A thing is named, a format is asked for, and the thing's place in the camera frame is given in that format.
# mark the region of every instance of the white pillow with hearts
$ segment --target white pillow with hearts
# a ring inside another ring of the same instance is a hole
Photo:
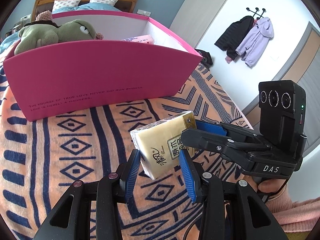
[[[52,11],[61,7],[76,7],[81,0],[54,0]]]
[[[93,2],[99,2],[99,3],[107,3],[107,4],[110,4],[112,6],[115,6],[116,2],[118,0],[90,0],[89,3],[93,3]]]

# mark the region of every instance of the silver rivet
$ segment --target silver rivet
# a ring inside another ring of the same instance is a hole
[[[80,181],[80,180],[77,180],[77,181],[75,181],[74,183],[73,183],[73,186],[74,187],[80,187],[82,185],[82,181]]]
[[[212,174],[210,172],[204,172],[202,173],[202,177],[205,179],[210,179],[212,177]]]
[[[118,174],[115,172],[112,172],[109,174],[109,179],[116,179],[118,177]]]
[[[241,179],[241,180],[239,180],[239,185],[240,185],[241,187],[245,187],[245,186],[248,185],[248,183],[247,183],[245,180]]]

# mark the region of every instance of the wall outlet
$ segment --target wall outlet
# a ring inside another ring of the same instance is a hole
[[[150,16],[151,13],[147,12],[147,11],[143,11],[143,10],[138,10],[137,14],[141,14],[141,15],[144,15],[144,16]]]
[[[30,19],[30,18],[31,18],[31,14],[28,14],[28,15],[26,15],[26,16],[24,16],[24,17],[21,17],[20,20],[21,20],[21,21],[25,21],[25,20],[28,20],[28,19]]]

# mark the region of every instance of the coat rack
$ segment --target coat rack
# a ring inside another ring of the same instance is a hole
[[[252,10],[250,10],[249,9],[249,7],[247,7],[246,8],[247,9],[247,11],[249,11],[249,12],[253,12],[254,13],[254,15],[253,15],[253,17],[255,16],[255,15],[259,15],[260,17],[262,17],[263,18],[263,14],[264,14],[264,12],[266,11],[266,9],[265,8],[262,8],[262,14],[260,15],[260,14],[258,14],[257,12],[259,11],[259,8],[258,7],[256,7],[256,11],[254,12],[254,11],[252,11]]]

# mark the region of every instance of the green plush toy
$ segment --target green plush toy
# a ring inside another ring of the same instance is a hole
[[[97,33],[92,25],[84,20],[73,20],[61,26],[51,20],[40,20],[25,25],[18,35],[21,41],[14,50],[15,55],[60,42],[94,40]]]

